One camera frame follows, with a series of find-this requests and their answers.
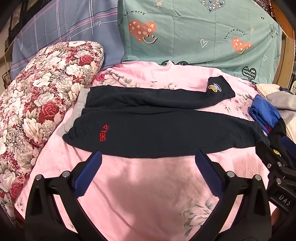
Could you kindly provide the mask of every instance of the red rose print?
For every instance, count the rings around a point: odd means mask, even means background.
[[[96,81],[102,81],[105,78],[105,74],[100,74]]]
[[[90,55],[85,55],[82,56],[79,62],[80,66],[86,65],[86,64],[91,64],[91,62],[94,60],[93,57],[91,57]]]
[[[23,184],[22,183],[13,183],[11,185],[11,189],[9,190],[9,193],[12,198],[16,198],[19,191],[22,189]]]
[[[41,108],[41,112],[38,117],[39,122],[44,123],[45,120],[54,121],[54,117],[58,112],[59,112],[59,108],[54,102],[52,101],[47,102],[46,105],[43,105]]]

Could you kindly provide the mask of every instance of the metal bolt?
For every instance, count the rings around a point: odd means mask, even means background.
[[[262,180],[262,177],[260,176],[260,175],[255,175],[255,179],[257,180],[257,181],[261,181]]]
[[[41,174],[38,174],[38,175],[35,177],[35,179],[36,179],[37,181],[39,181],[41,178],[42,178],[42,175],[41,175]]]
[[[62,173],[62,176],[63,176],[63,177],[69,177],[69,176],[70,176],[70,172],[69,172],[69,171],[64,171],[64,172]]]
[[[281,180],[279,178],[276,179],[276,183],[281,185]]]
[[[234,177],[235,174],[234,174],[234,172],[232,172],[232,171],[228,171],[228,172],[227,172],[227,176],[229,176],[229,177]]]

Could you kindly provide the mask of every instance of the green fabric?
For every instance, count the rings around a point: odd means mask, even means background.
[[[255,83],[272,83],[279,62],[282,29],[253,0],[122,0],[118,24],[122,61],[214,67]]]

